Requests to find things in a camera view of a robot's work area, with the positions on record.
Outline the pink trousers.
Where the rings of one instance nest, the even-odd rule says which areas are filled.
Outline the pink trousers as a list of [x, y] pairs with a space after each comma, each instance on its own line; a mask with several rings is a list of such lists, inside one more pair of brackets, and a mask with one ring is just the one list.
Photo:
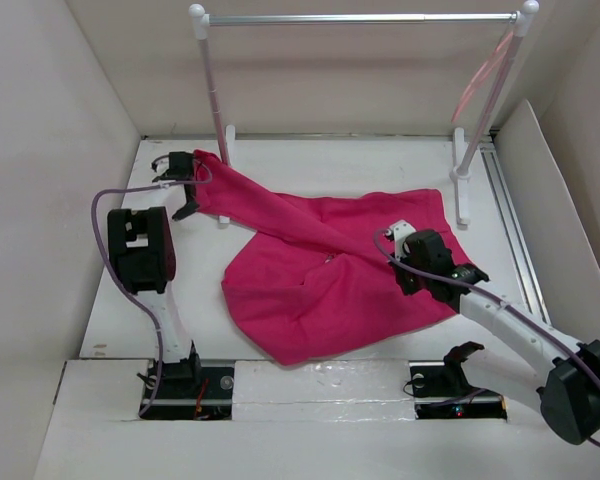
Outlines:
[[221, 288], [235, 325], [276, 362], [340, 355], [451, 317], [427, 292], [404, 295], [385, 248], [373, 242], [404, 220], [437, 231], [453, 259], [466, 262], [438, 191], [306, 198], [272, 192], [213, 153], [194, 157], [200, 212], [253, 231]]

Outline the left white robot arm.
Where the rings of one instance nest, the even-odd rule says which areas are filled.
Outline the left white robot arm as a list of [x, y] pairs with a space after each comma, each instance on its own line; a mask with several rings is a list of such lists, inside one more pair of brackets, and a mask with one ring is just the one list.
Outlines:
[[200, 359], [175, 304], [171, 283], [176, 276], [176, 254], [164, 206], [109, 211], [108, 267], [122, 290], [141, 304], [156, 331], [156, 357], [143, 380], [161, 380], [181, 396], [202, 387]]

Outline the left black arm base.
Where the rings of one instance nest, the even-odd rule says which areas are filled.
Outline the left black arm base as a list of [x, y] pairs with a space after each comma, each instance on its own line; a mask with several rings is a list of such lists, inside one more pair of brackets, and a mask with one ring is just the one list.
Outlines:
[[151, 365], [145, 374], [137, 376], [144, 384], [139, 417], [156, 421], [223, 421], [232, 417], [235, 365], [233, 363], [202, 364], [193, 378], [179, 372], [175, 364], [163, 368], [156, 398], [153, 394], [156, 367]]

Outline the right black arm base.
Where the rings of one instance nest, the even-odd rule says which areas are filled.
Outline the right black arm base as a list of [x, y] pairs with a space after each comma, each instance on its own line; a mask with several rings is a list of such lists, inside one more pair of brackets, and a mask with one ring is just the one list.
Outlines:
[[471, 354], [483, 350], [475, 342], [453, 347], [442, 360], [409, 362], [403, 393], [414, 400], [417, 420], [507, 420], [497, 393], [471, 386], [461, 369]]

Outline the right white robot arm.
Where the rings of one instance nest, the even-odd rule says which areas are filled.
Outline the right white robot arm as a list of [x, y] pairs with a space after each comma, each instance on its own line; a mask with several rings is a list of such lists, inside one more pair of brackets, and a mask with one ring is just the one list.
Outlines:
[[417, 230], [401, 220], [374, 238], [392, 243], [386, 258], [404, 295], [428, 292], [523, 360], [517, 364], [466, 342], [443, 359], [442, 381], [448, 390], [465, 398], [494, 391], [539, 413], [569, 444], [595, 441], [600, 431], [599, 340], [585, 343], [514, 306], [490, 285], [485, 272], [455, 262], [434, 230]]

